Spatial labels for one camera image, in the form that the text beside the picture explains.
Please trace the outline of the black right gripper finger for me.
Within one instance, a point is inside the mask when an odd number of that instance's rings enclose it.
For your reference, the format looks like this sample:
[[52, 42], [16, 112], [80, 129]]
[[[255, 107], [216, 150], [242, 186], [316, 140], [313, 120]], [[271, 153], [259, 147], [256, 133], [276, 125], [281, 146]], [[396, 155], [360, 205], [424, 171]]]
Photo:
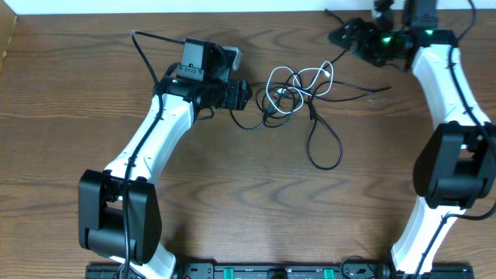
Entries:
[[353, 43], [356, 41], [355, 36], [348, 33], [330, 33], [328, 35], [328, 40], [330, 43], [335, 44], [344, 50], [352, 49]]
[[347, 20], [342, 26], [333, 31], [337, 37], [349, 37], [363, 28], [364, 21], [361, 18], [352, 18]]

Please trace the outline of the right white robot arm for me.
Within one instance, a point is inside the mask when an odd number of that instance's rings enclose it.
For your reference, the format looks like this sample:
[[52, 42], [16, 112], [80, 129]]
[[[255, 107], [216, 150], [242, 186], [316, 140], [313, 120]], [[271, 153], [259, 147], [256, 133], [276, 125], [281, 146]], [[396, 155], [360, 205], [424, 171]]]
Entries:
[[401, 27], [389, 1], [377, 1], [373, 20], [353, 18], [329, 42], [375, 67], [402, 59], [424, 92], [433, 133], [415, 161], [412, 214], [377, 278], [428, 278], [454, 223], [487, 197], [495, 181], [495, 126], [478, 105], [460, 61], [461, 36], [439, 28], [434, 0], [406, 1]]

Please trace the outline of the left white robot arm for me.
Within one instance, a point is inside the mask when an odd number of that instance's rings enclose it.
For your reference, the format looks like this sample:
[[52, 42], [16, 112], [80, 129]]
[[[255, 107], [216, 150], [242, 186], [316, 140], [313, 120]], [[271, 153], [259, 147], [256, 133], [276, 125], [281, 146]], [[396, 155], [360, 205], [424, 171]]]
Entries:
[[203, 109], [245, 109], [253, 92], [232, 79], [242, 52], [203, 40], [181, 41], [181, 61], [163, 77], [153, 68], [150, 110], [132, 139], [104, 170], [86, 170], [78, 183], [78, 241], [116, 261], [89, 266], [89, 278], [171, 278], [176, 257], [160, 242], [162, 221], [156, 185], [181, 137]]

